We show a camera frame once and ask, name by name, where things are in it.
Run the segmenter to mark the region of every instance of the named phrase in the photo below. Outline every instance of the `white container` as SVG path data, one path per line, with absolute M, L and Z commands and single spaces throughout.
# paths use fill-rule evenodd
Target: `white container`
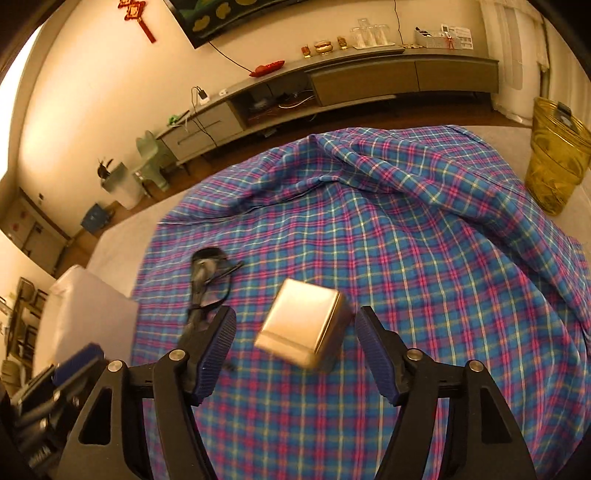
M 414 31 L 415 43 L 426 48 L 448 48 L 453 46 L 453 50 L 461 50 L 462 42 L 457 36 L 451 35 L 451 38 L 442 37 L 442 32 L 429 32 L 431 37 L 427 37 L 418 30 Z
M 102 182 L 102 187 L 128 210 L 135 207 L 145 195 L 138 179 L 123 163 L 115 167 L 109 178 Z

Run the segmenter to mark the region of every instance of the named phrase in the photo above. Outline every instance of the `black cable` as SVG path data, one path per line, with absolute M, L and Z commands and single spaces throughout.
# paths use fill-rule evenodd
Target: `black cable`
M 396 11 L 396 0 L 394 0 L 394 13 L 396 14 L 396 20 L 398 21 L 398 35 L 400 35 L 400 42 L 404 45 L 404 40 L 402 39 L 402 34 L 400 33 L 400 18 L 398 16 L 398 12 Z
M 266 85 L 266 86 L 267 86 L 267 88 L 269 89 L 269 92 L 271 93 L 271 96 L 272 96 L 273 98 L 275 98 L 275 95 L 273 94 L 273 90 L 271 90 L 271 87 L 269 87 L 269 84 L 268 84 L 268 83 L 266 83 L 265 85 Z
M 195 118 L 192 118 L 191 121 L 197 125 L 198 129 L 201 130 L 201 132 L 203 132 L 204 134 L 206 134 L 209 138 L 212 139 L 213 144 L 216 146 L 217 148 L 217 143 L 216 141 L 213 139 L 213 137 L 209 134 L 209 132 L 207 130 L 205 130 L 205 127 L 203 125 L 201 125 L 201 122 L 199 121 L 199 119 L 197 118 L 197 105 L 195 104 L 195 101 L 193 100 L 193 91 L 196 90 L 197 91 L 197 96 L 199 95 L 199 91 L 203 91 L 203 89 L 199 88 L 199 87 L 191 87 L 191 103 L 193 104 L 193 112 L 195 113 Z
M 220 52 L 217 47 L 211 43 L 208 42 L 213 48 L 215 48 L 217 50 L 217 52 L 222 56 L 222 57 L 226 57 L 228 60 L 230 60 L 232 63 L 235 63 L 236 65 L 238 65 L 240 68 L 245 69 L 247 72 L 253 73 L 251 69 L 247 69 L 246 67 L 244 67 L 243 65 L 240 65 L 237 61 L 232 60 L 230 57 L 224 55 L 222 52 Z

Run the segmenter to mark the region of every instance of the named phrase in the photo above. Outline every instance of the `glass cup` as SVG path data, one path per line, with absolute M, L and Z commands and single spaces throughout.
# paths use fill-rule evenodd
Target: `glass cup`
M 363 31 L 360 27 L 351 28 L 351 33 L 353 34 L 353 42 L 359 48 L 365 48 L 365 40 L 363 39 Z
M 378 36 L 380 38 L 380 42 L 382 45 L 390 45 L 389 36 L 390 36 L 390 27 L 389 25 L 377 25 L 378 27 Z
M 360 18 L 357 20 L 357 22 L 359 22 L 359 27 L 360 28 L 369 28 L 371 27 L 371 23 L 369 23 L 369 20 L 367 18 Z
M 378 28 L 377 25 L 373 25 L 367 28 L 367 45 L 368 47 L 376 47 L 378 43 L 376 42 Z

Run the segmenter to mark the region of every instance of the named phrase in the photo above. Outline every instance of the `storage box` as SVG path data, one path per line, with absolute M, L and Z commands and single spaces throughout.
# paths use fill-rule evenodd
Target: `storage box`
M 353 314 L 337 290 L 286 279 L 255 347 L 299 367 L 330 372 Z
M 431 37 L 427 37 L 420 33 L 418 30 L 414 31 L 414 41 L 415 43 L 422 45 L 426 48 L 448 48 L 450 49 L 453 46 L 453 50 L 461 50 L 462 49 L 462 42 L 458 39 L 456 35 L 453 33 L 451 34 L 451 38 L 442 37 L 443 32 L 429 32 Z

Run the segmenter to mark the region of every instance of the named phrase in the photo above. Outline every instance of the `television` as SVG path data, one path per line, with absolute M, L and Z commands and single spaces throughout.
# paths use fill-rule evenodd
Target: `television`
M 305 0 L 164 0 L 194 48 L 231 28 Z

